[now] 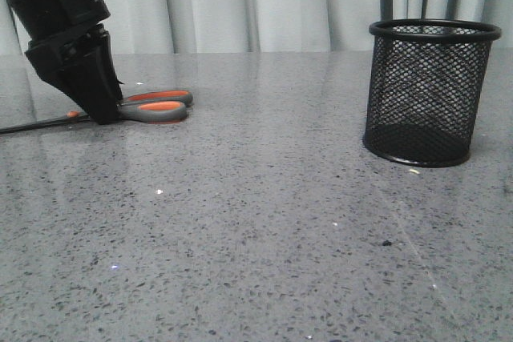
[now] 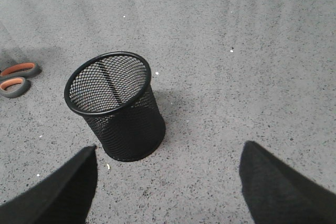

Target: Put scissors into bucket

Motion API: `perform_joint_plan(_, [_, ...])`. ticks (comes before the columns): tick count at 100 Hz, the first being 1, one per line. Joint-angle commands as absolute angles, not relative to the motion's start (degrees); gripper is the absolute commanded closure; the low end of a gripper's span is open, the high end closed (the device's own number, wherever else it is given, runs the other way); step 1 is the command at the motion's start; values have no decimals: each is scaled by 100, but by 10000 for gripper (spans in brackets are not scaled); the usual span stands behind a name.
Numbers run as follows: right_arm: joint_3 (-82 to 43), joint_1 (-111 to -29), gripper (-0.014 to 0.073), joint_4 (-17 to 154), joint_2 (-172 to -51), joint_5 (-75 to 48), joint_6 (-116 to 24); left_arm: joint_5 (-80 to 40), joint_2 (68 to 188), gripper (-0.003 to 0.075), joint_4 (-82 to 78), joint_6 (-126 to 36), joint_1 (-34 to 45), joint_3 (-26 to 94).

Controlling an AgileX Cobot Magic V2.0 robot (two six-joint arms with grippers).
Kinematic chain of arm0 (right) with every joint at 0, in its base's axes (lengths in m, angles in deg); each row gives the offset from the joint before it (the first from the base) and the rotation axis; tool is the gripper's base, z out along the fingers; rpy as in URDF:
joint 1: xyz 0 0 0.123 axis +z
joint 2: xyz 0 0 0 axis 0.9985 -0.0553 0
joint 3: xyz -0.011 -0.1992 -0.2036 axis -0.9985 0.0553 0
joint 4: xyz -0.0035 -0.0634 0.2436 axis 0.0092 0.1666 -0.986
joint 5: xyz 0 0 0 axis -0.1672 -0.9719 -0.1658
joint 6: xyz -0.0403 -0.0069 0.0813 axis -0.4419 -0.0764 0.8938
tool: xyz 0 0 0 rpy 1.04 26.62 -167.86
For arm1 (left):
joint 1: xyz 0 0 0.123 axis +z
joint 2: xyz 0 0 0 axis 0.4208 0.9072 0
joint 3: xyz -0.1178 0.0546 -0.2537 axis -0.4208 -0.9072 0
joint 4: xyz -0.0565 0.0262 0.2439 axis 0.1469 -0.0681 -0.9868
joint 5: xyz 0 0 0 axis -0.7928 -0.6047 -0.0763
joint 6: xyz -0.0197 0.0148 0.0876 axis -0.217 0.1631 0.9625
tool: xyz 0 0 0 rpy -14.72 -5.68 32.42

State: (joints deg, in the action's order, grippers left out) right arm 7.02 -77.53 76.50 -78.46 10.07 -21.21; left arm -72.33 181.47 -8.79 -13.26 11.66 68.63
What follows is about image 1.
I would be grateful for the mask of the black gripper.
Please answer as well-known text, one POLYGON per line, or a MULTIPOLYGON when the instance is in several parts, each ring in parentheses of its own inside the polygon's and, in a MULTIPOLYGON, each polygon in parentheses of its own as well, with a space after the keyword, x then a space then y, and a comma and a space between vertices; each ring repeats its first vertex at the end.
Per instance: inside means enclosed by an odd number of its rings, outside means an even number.
POLYGON ((26 56, 38 76, 58 76, 68 96, 98 124, 119 120, 123 98, 102 21, 104 0, 7 0, 30 36, 26 56))

